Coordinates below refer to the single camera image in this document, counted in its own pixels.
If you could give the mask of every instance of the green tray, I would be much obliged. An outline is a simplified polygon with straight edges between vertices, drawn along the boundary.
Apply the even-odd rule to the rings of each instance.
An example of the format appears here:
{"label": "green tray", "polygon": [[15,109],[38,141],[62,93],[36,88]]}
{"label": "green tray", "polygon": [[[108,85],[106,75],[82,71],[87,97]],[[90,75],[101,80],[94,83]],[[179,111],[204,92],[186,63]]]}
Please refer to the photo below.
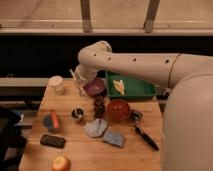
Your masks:
{"label": "green tray", "polygon": [[[123,80],[125,95],[121,95],[113,85],[113,80]],[[111,99],[151,99],[156,95],[156,89],[153,84],[141,81],[132,77],[119,75],[106,71],[107,95]]]}

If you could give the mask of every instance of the paper cup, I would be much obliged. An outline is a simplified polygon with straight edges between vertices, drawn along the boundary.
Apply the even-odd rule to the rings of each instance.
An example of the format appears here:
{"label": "paper cup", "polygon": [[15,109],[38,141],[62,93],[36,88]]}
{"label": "paper cup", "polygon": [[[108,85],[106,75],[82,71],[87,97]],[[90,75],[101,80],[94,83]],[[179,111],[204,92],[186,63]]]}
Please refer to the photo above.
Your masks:
{"label": "paper cup", "polygon": [[53,76],[49,79],[49,85],[52,87],[56,94],[63,94],[64,87],[63,87],[63,78],[61,76]]}

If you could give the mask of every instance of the small bowl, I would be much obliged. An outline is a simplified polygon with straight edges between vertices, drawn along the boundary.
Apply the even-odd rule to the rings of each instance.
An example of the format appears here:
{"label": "small bowl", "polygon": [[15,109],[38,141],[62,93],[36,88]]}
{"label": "small bowl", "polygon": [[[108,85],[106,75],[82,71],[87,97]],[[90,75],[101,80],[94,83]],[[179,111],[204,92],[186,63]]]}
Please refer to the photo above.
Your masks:
{"label": "small bowl", "polygon": [[83,88],[89,96],[94,97],[104,92],[106,84],[103,79],[95,77],[91,82],[85,84]]}
{"label": "small bowl", "polygon": [[107,115],[115,121],[125,121],[130,117],[131,108],[127,101],[123,99],[114,99],[107,105]]}

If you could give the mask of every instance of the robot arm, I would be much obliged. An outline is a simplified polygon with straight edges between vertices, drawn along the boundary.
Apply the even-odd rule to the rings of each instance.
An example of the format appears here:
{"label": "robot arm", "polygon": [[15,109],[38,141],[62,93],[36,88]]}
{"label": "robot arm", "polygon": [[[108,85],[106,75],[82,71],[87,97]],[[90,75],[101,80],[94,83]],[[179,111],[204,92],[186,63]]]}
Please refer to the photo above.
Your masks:
{"label": "robot arm", "polygon": [[162,170],[213,170],[213,57],[116,54],[101,41],[83,48],[78,59],[74,78],[81,84],[109,70],[173,88],[163,119]]}
{"label": "robot arm", "polygon": [[153,84],[173,88],[182,78],[210,57],[178,53],[112,53],[111,46],[100,41],[79,52],[76,81],[86,84],[100,70],[133,76]]}

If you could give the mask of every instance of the smartphone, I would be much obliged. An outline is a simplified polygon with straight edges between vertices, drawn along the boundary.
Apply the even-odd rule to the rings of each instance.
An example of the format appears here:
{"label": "smartphone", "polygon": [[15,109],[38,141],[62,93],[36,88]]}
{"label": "smartphone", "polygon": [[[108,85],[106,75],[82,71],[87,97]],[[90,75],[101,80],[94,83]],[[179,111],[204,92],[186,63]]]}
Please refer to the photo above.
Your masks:
{"label": "smartphone", "polygon": [[57,137],[57,136],[47,135],[47,134],[44,134],[40,140],[40,143],[42,145],[56,147],[56,148],[64,148],[65,142],[66,140],[63,137]]}

